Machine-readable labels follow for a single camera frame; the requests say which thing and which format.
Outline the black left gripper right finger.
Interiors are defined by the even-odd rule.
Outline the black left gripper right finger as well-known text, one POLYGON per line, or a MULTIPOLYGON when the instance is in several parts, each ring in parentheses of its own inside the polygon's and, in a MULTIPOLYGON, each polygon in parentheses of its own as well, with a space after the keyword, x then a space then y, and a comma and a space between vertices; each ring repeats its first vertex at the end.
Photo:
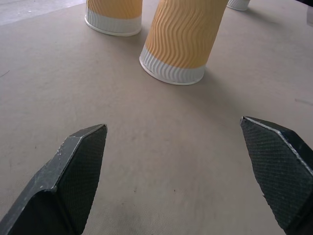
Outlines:
POLYGON ((291 129, 243 116, 253 173, 286 235, 313 235, 313 150, 291 129))

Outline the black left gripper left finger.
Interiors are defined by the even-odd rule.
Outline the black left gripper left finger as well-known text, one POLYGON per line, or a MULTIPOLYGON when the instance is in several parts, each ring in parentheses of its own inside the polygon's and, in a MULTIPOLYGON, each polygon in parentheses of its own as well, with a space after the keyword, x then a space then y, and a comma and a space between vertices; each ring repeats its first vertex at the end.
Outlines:
POLYGON ((98 188, 107 126, 68 136, 0 221, 0 235, 82 235, 98 188))

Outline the orange white ribbed paper cup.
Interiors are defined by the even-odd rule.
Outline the orange white ribbed paper cup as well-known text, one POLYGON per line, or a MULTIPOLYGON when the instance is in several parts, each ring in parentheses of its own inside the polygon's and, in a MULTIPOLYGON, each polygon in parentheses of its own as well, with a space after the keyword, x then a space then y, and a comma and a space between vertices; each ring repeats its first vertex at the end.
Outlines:
POLYGON ((155 79, 173 85, 199 82, 228 0, 160 0, 139 57, 155 79))
POLYGON ((246 11, 250 0, 229 0, 227 7, 237 11, 246 11))
POLYGON ((129 37, 141 31, 143 0, 86 0, 85 22, 93 30, 129 37))

